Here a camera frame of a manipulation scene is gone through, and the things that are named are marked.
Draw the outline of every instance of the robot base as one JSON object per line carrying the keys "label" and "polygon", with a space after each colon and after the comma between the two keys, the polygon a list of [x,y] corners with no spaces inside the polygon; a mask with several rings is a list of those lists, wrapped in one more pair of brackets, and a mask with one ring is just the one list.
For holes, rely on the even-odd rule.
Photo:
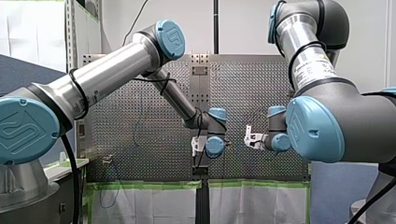
{"label": "robot base", "polygon": [[61,223],[61,201],[59,185],[50,183],[45,195],[27,202],[0,208],[2,224],[59,224]]}

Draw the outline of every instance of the robotic arm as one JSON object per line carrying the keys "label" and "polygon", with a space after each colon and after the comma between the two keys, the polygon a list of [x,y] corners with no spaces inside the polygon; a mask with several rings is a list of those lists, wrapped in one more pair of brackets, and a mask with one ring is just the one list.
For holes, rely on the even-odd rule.
{"label": "robotic arm", "polygon": [[132,43],[48,85],[33,83],[0,98],[0,219],[2,223],[59,223],[59,186],[49,183],[38,159],[84,118],[91,106],[142,75],[183,118],[207,130],[207,151],[224,149],[226,112],[201,113],[161,67],[184,54],[184,36],[173,21],[158,21],[132,36]]}
{"label": "robotic arm", "polygon": [[[269,42],[289,64],[295,90],[288,106],[272,106],[264,146],[295,149],[311,161],[386,163],[396,157],[396,99],[391,89],[361,95],[336,75],[339,50],[347,45],[348,17],[331,0],[278,3]],[[251,147],[254,134],[247,132]]]}

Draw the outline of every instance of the pegboard wall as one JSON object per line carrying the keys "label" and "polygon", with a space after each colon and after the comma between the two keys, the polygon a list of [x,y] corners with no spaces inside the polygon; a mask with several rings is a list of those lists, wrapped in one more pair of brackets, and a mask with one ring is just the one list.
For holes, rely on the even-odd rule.
{"label": "pegboard wall", "polygon": [[209,167],[211,178],[267,178],[308,180],[308,167],[294,150],[276,154],[246,147],[247,124],[253,133],[265,133],[267,110],[287,105],[288,66],[279,56],[212,55],[210,106],[228,112],[226,137],[231,145]]}
{"label": "pegboard wall", "polygon": [[[265,132],[268,107],[289,101],[284,59],[210,55],[207,73],[197,76],[191,58],[185,55],[165,68],[192,102],[191,92],[198,87],[211,106],[226,108],[229,118],[226,138],[231,145],[211,162],[209,177],[307,180],[307,163],[293,150],[276,155],[244,146],[246,125],[252,124],[254,133]],[[152,84],[129,82],[95,105],[84,122],[85,148],[94,155],[90,182],[192,179],[191,133]],[[114,157],[111,168],[102,161],[108,155]]]}

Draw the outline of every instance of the blue joint cap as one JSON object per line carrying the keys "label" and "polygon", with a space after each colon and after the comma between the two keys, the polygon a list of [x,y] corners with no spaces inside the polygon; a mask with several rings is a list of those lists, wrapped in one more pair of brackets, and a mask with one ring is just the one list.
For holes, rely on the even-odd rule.
{"label": "blue joint cap", "polygon": [[0,98],[0,164],[34,161],[55,144],[61,126],[46,105],[24,97]]}
{"label": "blue joint cap", "polygon": [[271,148],[277,152],[286,152],[291,149],[289,136],[285,133],[275,135],[271,141]]}
{"label": "blue joint cap", "polygon": [[215,108],[215,107],[210,108],[209,115],[219,121],[222,122],[227,121],[227,111],[224,108]]}
{"label": "blue joint cap", "polygon": [[170,20],[157,21],[155,35],[163,54],[170,60],[177,60],[184,54],[186,41],[180,27]]}
{"label": "blue joint cap", "polygon": [[286,112],[286,107],[283,105],[274,105],[268,108],[268,117],[272,117],[278,114]]}
{"label": "blue joint cap", "polygon": [[269,44],[275,44],[275,39],[274,39],[275,31],[276,31],[276,28],[275,28],[275,9],[276,9],[276,5],[273,5],[271,7],[270,20],[269,20],[269,24],[268,24],[268,27],[269,27],[268,43]]}
{"label": "blue joint cap", "polygon": [[318,100],[299,96],[290,101],[286,123],[291,145],[311,161],[337,162],[345,152],[340,125],[332,112]]}
{"label": "blue joint cap", "polygon": [[207,156],[212,158],[218,157],[224,151],[224,141],[217,136],[209,137],[206,140],[205,148]]}
{"label": "blue joint cap", "polygon": [[396,87],[387,87],[384,90],[382,90],[384,92],[389,92],[389,93],[393,93],[396,95]]}

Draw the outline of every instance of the gray wall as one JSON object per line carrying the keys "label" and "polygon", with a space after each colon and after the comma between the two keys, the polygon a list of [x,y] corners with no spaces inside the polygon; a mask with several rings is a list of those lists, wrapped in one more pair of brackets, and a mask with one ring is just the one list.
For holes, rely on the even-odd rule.
{"label": "gray wall", "polygon": [[[219,0],[219,52],[223,54],[277,54],[267,44],[268,17],[275,1]],[[338,0],[346,9],[351,34],[337,64],[337,72],[355,82],[360,91],[378,91],[396,85],[396,13],[393,0]],[[143,0],[103,1],[102,48],[120,47]],[[212,0],[148,1],[134,30],[156,20],[174,19],[187,42],[186,52],[213,51]],[[366,197],[376,167],[366,164],[313,163],[312,223],[344,223],[349,206]]]}
{"label": "gray wall", "polygon": [[[52,69],[0,55],[0,93],[15,91],[32,82],[47,84],[63,75],[64,73]],[[70,131],[67,136],[74,147],[74,131]],[[58,140],[55,146],[40,158],[41,163],[45,165],[59,160],[59,153],[62,151],[64,145]]]}

